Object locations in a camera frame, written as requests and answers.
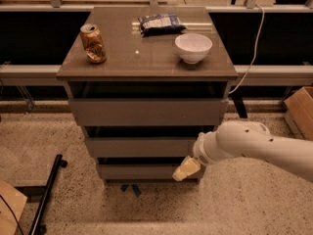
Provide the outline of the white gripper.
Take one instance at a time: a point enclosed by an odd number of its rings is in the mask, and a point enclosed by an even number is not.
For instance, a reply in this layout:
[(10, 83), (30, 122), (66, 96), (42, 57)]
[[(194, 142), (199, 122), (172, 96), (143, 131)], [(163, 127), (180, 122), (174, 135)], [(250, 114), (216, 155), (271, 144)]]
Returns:
[(217, 162), (218, 147), (216, 136), (213, 132), (201, 132), (193, 146), (194, 157), (187, 156), (183, 162), (175, 169), (172, 177), (176, 181), (197, 173), (204, 166), (213, 165)]

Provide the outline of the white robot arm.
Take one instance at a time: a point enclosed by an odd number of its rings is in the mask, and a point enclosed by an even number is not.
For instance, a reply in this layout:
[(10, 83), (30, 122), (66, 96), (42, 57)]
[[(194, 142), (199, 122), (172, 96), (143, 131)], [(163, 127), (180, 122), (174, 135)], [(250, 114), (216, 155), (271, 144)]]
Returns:
[(313, 142), (273, 135), (261, 122), (226, 121), (215, 131), (199, 134), (191, 156), (176, 168), (176, 181), (226, 159), (245, 157), (275, 165), (307, 181), (313, 181)]

